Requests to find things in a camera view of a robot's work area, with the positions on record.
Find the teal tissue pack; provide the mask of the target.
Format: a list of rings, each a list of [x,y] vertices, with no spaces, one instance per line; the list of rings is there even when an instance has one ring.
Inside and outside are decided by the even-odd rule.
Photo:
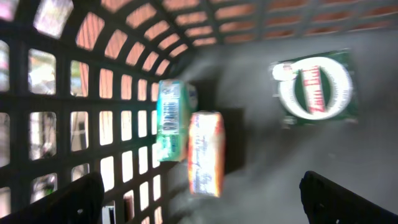
[[[175,162],[186,158],[190,119],[197,108],[195,86],[177,79],[160,81],[156,107],[158,161]]]

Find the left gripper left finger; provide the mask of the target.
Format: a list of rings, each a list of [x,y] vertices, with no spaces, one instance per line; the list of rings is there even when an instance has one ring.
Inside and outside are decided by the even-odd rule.
[[[1,224],[97,223],[104,199],[103,179],[91,172],[66,187],[1,218]]]

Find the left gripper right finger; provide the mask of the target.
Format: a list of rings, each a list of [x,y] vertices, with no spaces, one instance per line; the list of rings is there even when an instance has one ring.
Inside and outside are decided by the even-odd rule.
[[[300,181],[303,210],[310,224],[397,223],[397,215],[314,171]]]

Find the orange tissue pack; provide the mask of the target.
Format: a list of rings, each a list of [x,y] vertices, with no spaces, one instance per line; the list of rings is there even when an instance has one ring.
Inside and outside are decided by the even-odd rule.
[[[225,156],[224,119],[218,111],[192,114],[188,138],[188,179],[193,195],[220,197]]]

